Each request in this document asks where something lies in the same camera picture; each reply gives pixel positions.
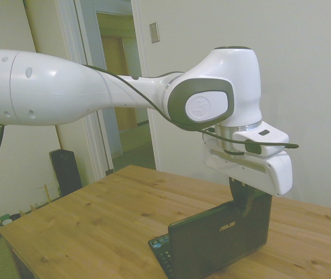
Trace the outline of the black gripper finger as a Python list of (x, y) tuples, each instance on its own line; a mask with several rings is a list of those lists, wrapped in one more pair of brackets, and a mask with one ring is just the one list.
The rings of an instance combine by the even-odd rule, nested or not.
[(243, 196), (242, 196), (242, 216), (246, 217), (251, 209), (254, 199), (254, 188), (243, 184)]
[(229, 178), (229, 186), (231, 189), (231, 194), (233, 197), (233, 201), (235, 203), (235, 206), (237, 207), (240, 214), (243, 214), (244, 211), (244, 186), (243, 184), (234, 179)]

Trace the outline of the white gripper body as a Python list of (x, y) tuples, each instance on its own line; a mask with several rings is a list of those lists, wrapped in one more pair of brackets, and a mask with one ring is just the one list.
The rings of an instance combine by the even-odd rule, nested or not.
[(207, 167), (273, 196), (282, 196), (292, 188), (292, 162), (285, 151), (266, 158), (249, 153), (233, 156), (217, 145), (216, 138), (205, 135), (203, 141)]

